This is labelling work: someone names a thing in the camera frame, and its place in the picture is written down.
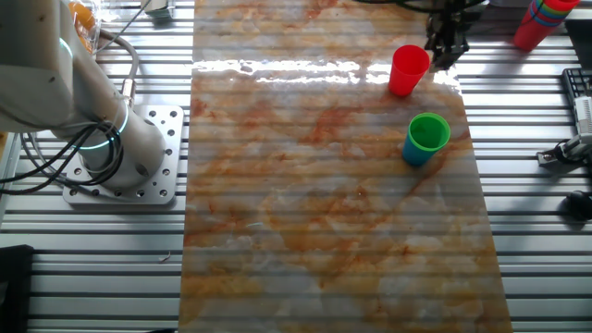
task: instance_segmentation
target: black cable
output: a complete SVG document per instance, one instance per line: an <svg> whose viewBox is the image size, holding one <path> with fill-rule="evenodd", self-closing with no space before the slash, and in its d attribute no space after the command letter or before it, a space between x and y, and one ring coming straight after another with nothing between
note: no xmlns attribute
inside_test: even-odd
<svg viewBox="0 0 592 333"><path fill-rule="evenodd" d="M86 135L86 132L87 132L88 128L93 128L93 130L96 130L99 127L99 125L100 125L100 123L97 123L97 125L95 127L87 127L85 129L79 131L74 136L74 138L72 138L72 140L70 140L68 142L68 144L66 144L66 146L64 148L62 148L62 150L60 150L59 153L57 153L56 156L52 157L49 161L47 161L47 163L44 163L41 167L42 168L47 168L47 167L51 166L55 161L57 161L57 159L59 159L60 157L62 157L66 153L66 151L70 147L72 147L74 145L74 143L76 143L81 137L83 137L84 135ZM13 182L13 181L16 181L16 180L22 180L22 179L25 179L27 177L30 177L30 176L38 173L38 172L40 172L39 171L39 168L35 168L32 171L29 171L27 173L24 173L24 174L22 174L20 176L15 176L15 177L9 178L9 179L0 179L0 184L5 184L5 183L8 183L8 182Z"/></svg>
<svg viewBox="0 0 592 333"><path fill-rule="evenodd" d="M67 158L66 161L64 161L64 163L57 169L57 172L55 174L53 174L51 177L49 177L47 179L47 181L34 186L32 188L26 189L26 190L4 190L4 189L0 189L0 193L2 194L9 194L9 195L25 195L25 194L31 194L34 193L38 190L44 189L47 186L49 186L52 182L54 182L62 173L62 171L64 171L64 169L66 168L66 166L68 165L68 163L72 160L72 158L74 158L74 155L76 155L76 153L80 150L80 148L82 147L82 144L80 143L84 143L85 141L87 141L91 135L93 135L94 130L96 130L96 128L98 128L98 126L96 127L89 127L86 128L84 130L82 130L81 133L81 137L79 137L77 140L71 140L68 145L71 147L72 145L74 145L74 143L77 143L77 145L74 147L74 150L72 152L72 154L70 154Z"/></svg>
<svg viewBox="0 0 592 333"><path fill-rule="evenodd" d="M563 155L563 150L561 148L561 145L563 143L567 143L567 142L569 142L569 139L561 140L560 142L557 143L557 145L555 146L555 148L553 148L553 155L555 156L555 158L558 161L560 161L560 162L562 162L562 163L564 163L566 165L582 165L582 166L585 166L586 165L586 157L585 156L583 156L583 157L581 157L579 159L573 160L573 159L569 159L569 158L567 158L567 157L565 157Z"/></svg>
<svg viewBox="0 0 592 333"><path fill-rule="evenodd" d="M94 177L93 179L86 180L86 181L76 181L76 180L68 179L68 178L62 176L62 172L64 171L64 169L66 168L68 163L71 161L71 159L80 150L82 145L93 135L93 133L96 130L102 131L105 134L105 136L109 142L109 158L107 159L106 163L108 166L111 166L111 167L108 167L105 171L99 173L99 175ZM56 156L54 156L52 159L47 161L47 163L44 163L42 166L40 166L37 163L37 161L35 161L33 156L31 155L31 151L29 151L29 148L27 147L27 143L24 140L23 134L20 134L20 138L23 142L23 148L25 150L25 153L27 154L29 159L32 161L32 163L36 166L36 168L30 172L27 172L26 174L20 175L18 177L14 177L12 179L25 179L26 177L32 176L33 174L35 174L37 172L41 172L48 178L48 180L40 185L37 185L35 187L29 188L26 190L12 191L12 190L0 189L0 193L11 194L11 195L30 194L30 193L33 193L35 191L41 190L41 189L49 186L53 181L60 182L68 187L99 185L99 184L102 184L105 181L111 179L117 173L117 171L121 167L121 163L123 162L123 147L121 145L121 138L119 137L119 132L110 123L97 123L97 125L95 125L95 126L90 126L90 127L83 129L82 131L77 133L75 135L75 137L72 138L72 140L70 140L70 142L68 142L67 146L64 147L64 149L62 149ZM72 151L72 153L70 153L68 155L68 157L66 158L66 160L64 161L62 166L58 169L52 168L51 165L58 158L62 157L65 154L65 151L74 144L76 144L74 150ZM45 171L46 168L50 168L54 172L49 173L49 172ZM3 183L6 183L6 182L14 181L12 179L2 179L0 181L2 181Z"/></svg>
<svg viewBox="0 0 592 333"><path fill-rule="evenodd" d="M116 130L114 130L112 126L109 127L109 130L107 130L107 131L105 131L105 126L100 127L99 130L101 130L105 133L105 136L109 141L109 153L108 153L109 158L105 161L105 164L107 166L111 166L111 167L109 167L105 171L99 173L96 177L93 177L93 179L91 179L91 180L78 181L78 180L69 179L67 177L60 176L55 181L65 185L69 188L78 188L79 186L100 185L100 184L106 182L107 180L111 179L111 177L113 177L115 175L115 173L119 170L119 167L121 166L121 163L123 161L124 152L123 152L123 146L121 144L121 138L119 137L118 132ZM51 166L49 166L48 169L50 171L52 171L52 173L49 173L41 168L41 166L37 163L35 157L32 156L31 151L29 150L29 147L26 144L26 140L24 138L24 135L20 134L20 138L21 138L21 141L23 142L23 150L25 151L25 154L31 160L31 162L37 168L41 169L41 172L46 177L51 177L53 174L55 174L56 170L54 168L52 168ZM33 148L35 148L34 147L35 143L34 143L34 140L33 140L30 133L28 133L28 138L29 138L29 142L31 142L31 144L33 145Z"/></svg>

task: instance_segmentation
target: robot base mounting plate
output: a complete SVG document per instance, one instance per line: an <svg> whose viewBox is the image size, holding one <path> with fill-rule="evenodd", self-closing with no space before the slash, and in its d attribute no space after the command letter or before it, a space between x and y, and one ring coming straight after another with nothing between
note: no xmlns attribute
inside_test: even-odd
<svg viewBox="0 0 592 333"><path fill-rule="evenodd" d="M145 182L132 188L112 190L101 185L85 186L83 190L64 188L63 197L75 205L164 205L175 199L179 153L183 130L183 109L168 105L136 105L134 111L140 117L150 120L163 134L165 151L163 163L158 171ZM91 176L80 158L73 158L66 168L68 178L90 180Z"/></svg>

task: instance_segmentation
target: green cup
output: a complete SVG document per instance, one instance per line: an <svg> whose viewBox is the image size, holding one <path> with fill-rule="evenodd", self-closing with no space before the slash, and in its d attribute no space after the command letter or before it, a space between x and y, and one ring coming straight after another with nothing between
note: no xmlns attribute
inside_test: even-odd
<svg viewBox="0 0 592 333"><path fill-rule="evenodd" d="M403 146L403 159L412 166L425 164L450 139L446 119L433 113L417 115L409 124Z"/></svg>

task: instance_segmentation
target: cable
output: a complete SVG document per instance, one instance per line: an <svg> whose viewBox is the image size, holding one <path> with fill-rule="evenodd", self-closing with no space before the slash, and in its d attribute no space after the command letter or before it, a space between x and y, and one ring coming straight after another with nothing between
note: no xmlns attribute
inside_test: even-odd
<svg viewBox="0 0 592 333"><path fill-rule="evenodd" d="M576 160L565 157L561 145L569 141L569 139L564 139L558 142L557 145L555 145L555 148L553 148L553 155L555 156L555 158L566 165L582 165L583 167L587 166L585 154Z"/></svg>
<svg viewBox="0 0 592 333"><path fill-rule="evenodd" d="M27 135L29 138L29 142L31 142L33 149L35 150L35 152L38 155L38 158L41 159L42 162L45 163L45 158L43 157L43 155L37 145L37 142L34 140L34 138L32 137L32 135L30 133L27 133ZM107 166L104 169L89 171L89 173L91 173L91 174L98 174L94 179L86 180L86 181L78 181L78 180L69 179L67 177L60 176L59 178L56 179L56 181L62 183L63 185L65 185L69 188L73 188L73 187L79 187L79 186L99 185L99 184L109 180L119 170L121 162L123 161L123 146L121 145L120 137L117 135L116 132L114 132L114 131L112 131L111 133L106 132L105 136L107 136L107 139L109 140L109 144L113 145L113 149L111 149L111 147L109 149L109 151L110 151L109 155L108 155L109 159L105 162L107 164ZM24 135L20 134L20 138L23 142L23 150L25 151L25 154L27 155L27 157L31 160L31 162L37 168L40 168L35 157L32 156L31 151L29 150L29 147L27 146ZM56 173L56 170L52 166L49 166L48 169L50 171L52 171L52 173ZM46 177L51 176L50 173L43 170L42 168L41 168L41 172Z"/></svg>
<svg viewBox="0 0 592 333"><path fill-rule="evenodd" d="M128 24L126 24L126 26L125 26L125 27L123 27L123 29L122 29L120 32L118 32L118 33L115 35L115 38L111 39L109 42L107 42L107 43L106 43L105 45L103 45L101 48L99 48L99 49L97 49L96 51L94 51L92 54L93 54L93 55L96 55L96 54L98 54L99 52L103 51L103 50L104 50L104 49L105 49L107 46L109 46L109 45L111 45L112 43L114 43L114 42L115 42L115 39L119 38L119 37L120 37L120 36L123 34L123 32L125 32L125 30L126 30L127 28L129 28L129 27L130 27L131 23L133 23L133 21L135 21L135 20L138 18L138 16L139 16L139 15L140 15L140 14L141 14L143 11L144 11L144 9L146 9L146 7L147 7L148 5L150 5L150 3L151 3L151 2L152 2L152 0L148 0L148 1L146 1L146 3L144 4L144 6L142 6L142 7L140 8L140 10L138 11L138 13L136 13L136 15L135 15L133 18L131 18L131 20L128 22Z"/></svg>
<svg viewBox="0 0 592 333"><path fill-rule="evenodd" d="M70 162L70 160L72 160L72 158L74 157L74 155L80 150L81 148L81 144L79 142L85 142L86 140L88 140L88 138L91 137L91 135L93 135L94 130L97 129L99 126L101 126L100 123L97 123L96 127L88 127L86 129L81 130L77 136L70 140L70 142L68 142L68 144L66 145L66 147L64 147L64 149L62 149L60 151L60 153L62 154L58 154L56 156L54 156L54 158L50 159L51 163L54 163L59 157L61 157L61 155L63 155L63 153L66 152L66 150L71 147L72 145L74 145L75 143L77 143L77 145L74 148L74 151L72 152L72 154L70 154L67 158L66 161L64 161L64 163L57 169L57 172L55 174L53 174L51 177L48 178L47 181L34 186L32 188L26 189L26 190L17 190L17 191L13 191L13 190L5 190L5 189L0 189L0 193L2 194L10 194L10 195L24 195L24 194L31 194L33 192L36 192L38 190L41 190L47 186L49 186L49 184L51 184L54 180L56 180L59 175L61 174L62 171L64 171L64 169L66 168L66 166L68 165L68 163ZM32 176L34 174L36 174L37 172L39 172L38 169L34 169L32 171L29 171L23 175L20 176L16 176L13 177L11 179L0 179L0 183L7 183L7 182L12 182L15 180L20 180L20 179L25 179L26 177Z"/></svg>
<svg viewBox="0 0 592 333"><path fill-rule="evenodd" d="M105 39L113 41L113 43L118 44L119 46L123 47L124 49L126 49L126 51L129 52L129 55L131 56L131 69L129 70L128 79L133 80L136 78L136 74L138 73L138 67L140 66L140 57L138 56L138 52L136 52L136 49L133 48L133 46L131 46L131 44L128 43L128 41L121 38L119 36L120 34L121 34L121 32L119 34L115 35L112 32L101 29L100 36Z"/></svg>
<svg viewBox="0 0 592 333"><path fill-rule="evenodd" d="M96 130L102 131L105 134L106 138L109 140L109 157L107 159L107 162L105 162L105 163L111 167L106 168L104 172L99 173L93 179L86 180L86 181L76 181L76 180L68 179L68 178L62 176L61 174L64 171L64 169L66 168L66 166L68 165L68 163L72 160L72 158L74 158L74 156L80 150L82 145L94 134L94 132ZM38 147L36 147L35 141L32 139L31 134L29 133L28 135L29 135L31 144L33 146L33 149L35 149L35 151L38 152L37 154L44 161L44 158L41 155L41 152L39 151ZM121 163L123 161L123 148L121 145L121 138L119 137L119 133L111 124L106 123L106 122L96 123L94 126L89 126L85 129L81 130L79 133L77 133L77 135L72 140L70 140L68 142L68 144L56 156L54 156L49 161L44 162L43 165L41 165L41 166L37 163L37 161L35 161L34 157L32 156L31 151L29 150L29 147L27 146L27 143L24 139L24 135L20 134L20 138L23 142L23 149L25 150L25 153L27 154L29 159L32 161L32 163L36 166L36 168L33 169L32 171L29 171L29 172L23 174L23 175L13 177L11 179L0 179L0 183L7 183L7 182L15 181L15 180L25 179L29 176L36 174L37 172L43 173L47 177L47 181L45 181L44 183L37 185L35 187L26 189L26 190L12 191L12 190L0 189L0 193L2 193L2 194L11 194L11 195L30 194L30 193L33 193L35 191L41 190L41 189L49 186L53 181L58 181L68 187L99 185L99 184L104 183L105 181L111 179L111 177L113 177L117 173L117 171L119 170L119 167L121 166ZM58 169L54 169L51 165L57 159L62 157L66 153L66 151L72 146L74 146L74 150L68 155L68 157L66 158L66 160L64 161L62 166L60 166ZM50 169L52 171L52 173L45 171L46 168Z"/></svg>

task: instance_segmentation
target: red cup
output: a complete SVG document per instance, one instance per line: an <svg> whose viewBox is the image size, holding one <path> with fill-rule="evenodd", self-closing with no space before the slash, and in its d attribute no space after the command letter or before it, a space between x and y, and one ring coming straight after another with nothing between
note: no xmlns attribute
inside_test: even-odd
<svg viewBox="0 0 592 333"><path fill-rule="evenodd" d="M518 31L514 35L514 44L527 52L534 50L564 20L564 18L546 17L546 6L569 14L579 2L580 0L545 0L543 2L545 7L539 9L536 0L533 0L531 6L526 10L526 14L524 14ZM533 18L531 11L534 12L536 18Z"/></svg>
<svg viewBox="0 0 592 333"><path fill-rule="evenodd" d="M398 96L407 96L426 74L430 60L427 52L416 45L404 45L392 56L388 89Z"/></svg>

